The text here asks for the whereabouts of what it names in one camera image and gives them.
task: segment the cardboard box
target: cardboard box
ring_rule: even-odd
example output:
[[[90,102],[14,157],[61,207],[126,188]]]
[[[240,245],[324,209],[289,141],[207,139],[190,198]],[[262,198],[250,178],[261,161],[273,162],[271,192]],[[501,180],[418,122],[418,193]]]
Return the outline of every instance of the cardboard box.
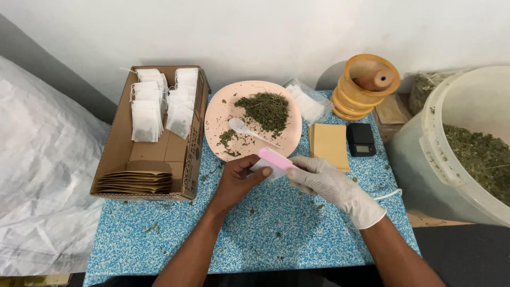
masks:
[[[124,91],[113,119],[112,129],[99,161],[99,166],[90,192],[96,190],[97,179],[105,174],[120,171],[155,171],[172,173],[173,183],[169,194],[129,195],[93,194],[93,196],[115,200],[192,200],[196,197],[200,154],[202,151],[203,118],[206,114],[209,84],[200,66],[136,66],[156,68],[165,74],[168,86],[175,85],[178,68],[199,68],[195,109],[190,134],[186,140],[164,129],[158,142],[134,142],[130,92],[131,85],[138,82],[134,73],[129,73]]]

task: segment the white wall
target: white wall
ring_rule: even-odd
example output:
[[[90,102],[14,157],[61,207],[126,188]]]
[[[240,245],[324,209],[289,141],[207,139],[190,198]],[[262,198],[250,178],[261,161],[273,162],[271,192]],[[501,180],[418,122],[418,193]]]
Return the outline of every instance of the white wall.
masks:
[[[198,64],[217,91],[292,77],[315,87],[360,53],[401,75],[510,63],[506,1],[0,0],[0,13],[115,103],[119,67],[132,65]]]

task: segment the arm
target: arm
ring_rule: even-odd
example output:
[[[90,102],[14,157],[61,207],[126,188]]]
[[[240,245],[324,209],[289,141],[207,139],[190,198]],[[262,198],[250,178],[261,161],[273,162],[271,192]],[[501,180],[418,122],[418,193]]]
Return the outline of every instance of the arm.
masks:
[[[249,168],[259,159],[257,155],[249,155],[225,164],[218,188],[202,218],[152,287],[203,285],[218,233],[228,211],[272,172],[271,168],[264,168],[247,177],[251,173]]]
[[[387,216],[360,233],[385,286],[445,286]]]
[[[386,210],[355,182],[321,158],[291,158],[300,169],[287,170],[293,187],[320,195],[349,214],[374,259],[386,287],[445,286],[439,276],[407,245]]]

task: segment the white plastic spoon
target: white plastic spoon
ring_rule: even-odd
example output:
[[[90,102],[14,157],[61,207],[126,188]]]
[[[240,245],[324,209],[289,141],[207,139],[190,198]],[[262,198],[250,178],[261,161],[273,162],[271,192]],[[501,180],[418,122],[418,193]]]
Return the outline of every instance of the white plastic spoon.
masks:
[[[250,128],[243,122],[242,119],[240,119],[238,117],[233,117],[230,120],[228,120],[228,124],[230,125],[230,128],[233,129],[237,133],[249,134],[255,138],[258,138],[262,141],[267,142],[268,144],[274,146],[277,149],[280,148],[279,146],[275,145],[274,143],[266,140],[265,138],[257,135],[256,133],[250,131]]]

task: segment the wooden pestle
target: wooden pestle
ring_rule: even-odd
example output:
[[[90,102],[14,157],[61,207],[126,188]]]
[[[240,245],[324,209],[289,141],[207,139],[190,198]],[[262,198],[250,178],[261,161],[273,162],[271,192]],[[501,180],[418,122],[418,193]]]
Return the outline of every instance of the wooden pestle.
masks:
[[[391,85],[393,73],[390,69],[382,69],[354,79],[354,83],[367,91],[378,91]]]

